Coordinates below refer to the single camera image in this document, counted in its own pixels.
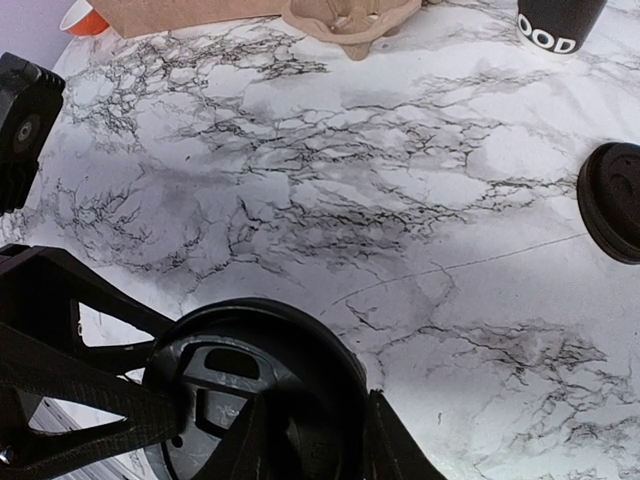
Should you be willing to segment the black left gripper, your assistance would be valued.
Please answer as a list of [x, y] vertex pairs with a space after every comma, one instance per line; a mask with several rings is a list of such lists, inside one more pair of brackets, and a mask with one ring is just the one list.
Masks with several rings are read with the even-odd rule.
[[1, 55], [1, 212], [21, 209], [39, 156], [62, 109], [66, 82], [56, 73]]

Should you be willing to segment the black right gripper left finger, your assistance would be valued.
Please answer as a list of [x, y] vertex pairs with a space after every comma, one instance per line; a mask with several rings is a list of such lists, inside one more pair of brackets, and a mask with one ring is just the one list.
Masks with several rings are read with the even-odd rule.
[[[196, 396], [179, 367], [205, 329], [179, 322], [156, 342], [60, 350], [10, 325], [1, 327], [1, 476], [53, 479], [96, 462], [186, 436]], [[117, 415], [66, 433], [34, 430], [20, 396], [31, 394]]]

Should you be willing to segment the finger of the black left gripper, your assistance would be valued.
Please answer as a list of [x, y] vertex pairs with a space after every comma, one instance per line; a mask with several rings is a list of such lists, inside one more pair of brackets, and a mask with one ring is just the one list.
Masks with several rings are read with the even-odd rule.
[[156, 339], [173, 321], [92, 271], [68, 251], [9, 244], [1, 248], [1, 324], [87, 360], [145, 360], [154, 342], [88, 346], [81, 339], [84, 305]]

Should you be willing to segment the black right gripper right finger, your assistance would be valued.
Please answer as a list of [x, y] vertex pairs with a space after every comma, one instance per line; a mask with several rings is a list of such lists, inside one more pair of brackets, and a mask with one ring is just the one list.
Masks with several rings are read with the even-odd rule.
[[427, 459], [382, 391], [372, 390], [367, 405], [367, 478], [445, 480]]

